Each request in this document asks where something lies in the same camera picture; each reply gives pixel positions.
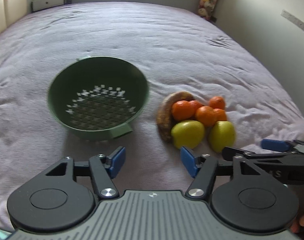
bed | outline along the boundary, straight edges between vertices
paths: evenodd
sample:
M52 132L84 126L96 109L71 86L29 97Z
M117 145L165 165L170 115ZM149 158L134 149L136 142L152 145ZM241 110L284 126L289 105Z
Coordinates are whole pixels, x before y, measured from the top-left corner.
M50 82L84 56L118 57L147 77L150 99L131 134L84 141L50 115ZM179 151L160 139L155 123L160 102L178 90L203 103L224 96L237 131L235 147L263 153L262 138L304 140L304 118L279 82L230 37L186 10L80 3L29 14L7 26L0 34L0 228L13 230L6 208L10 193L65 156L88 160L125 146L127 161L114 180L121 192L186 190L192 179ZM214 155L206 141L195 153ZM79 182L90 185L87 179Z

green apple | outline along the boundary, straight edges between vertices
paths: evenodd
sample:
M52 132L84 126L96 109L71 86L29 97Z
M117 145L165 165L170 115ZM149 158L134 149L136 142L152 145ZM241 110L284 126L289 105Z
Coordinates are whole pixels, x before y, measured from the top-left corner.
M195 148L203 140L204 135L204 125L194 120L179 122L171 130L173 144L178 149L182 146Z
M208 141L212 150L220 153L224 147L233 146L235 137L235 129L231 122L218 121L212 127Z

orange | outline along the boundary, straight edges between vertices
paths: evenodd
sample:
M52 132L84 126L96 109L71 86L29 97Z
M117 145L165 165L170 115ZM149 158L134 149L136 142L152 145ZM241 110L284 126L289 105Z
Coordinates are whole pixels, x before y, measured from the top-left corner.
M209 101L209 106L212 108L225 109L225 101L223 97L213 97Z
M217 115L210 106L201 106L196 110L195 118L204 124L205 127L211 127L216 123Z
M216 113L216 121L227 121L227 115L223 109L215 108L213 111Z
M175 121L181 122L194 115L194 107L185 100L177 101L172 105L172 115Z
M203 106L199 101L197 100L192 100L192 101L189 101L190 104L193 106L194 108L194 111L196 112L197 109L199 109L201 106Z

human hand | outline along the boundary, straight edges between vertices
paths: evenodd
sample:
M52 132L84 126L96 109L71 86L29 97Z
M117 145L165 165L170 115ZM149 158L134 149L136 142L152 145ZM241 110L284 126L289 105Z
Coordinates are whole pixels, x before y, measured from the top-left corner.
M297 219L297 218L295 219L290 230L293 233L298 233L300 230L300 226L304 227L304 215L300 219Z

metal screw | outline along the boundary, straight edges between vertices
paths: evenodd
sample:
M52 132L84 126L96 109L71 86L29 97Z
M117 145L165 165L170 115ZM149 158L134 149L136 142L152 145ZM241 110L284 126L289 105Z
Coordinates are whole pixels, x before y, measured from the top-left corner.
M105 189L101 190L101 194L105 197L112 197L116 194L116 190L114 190L112 188L105 188Z
M193 188L188 191L188 194L192 197L201 197L204 194L204 191L200 188Z

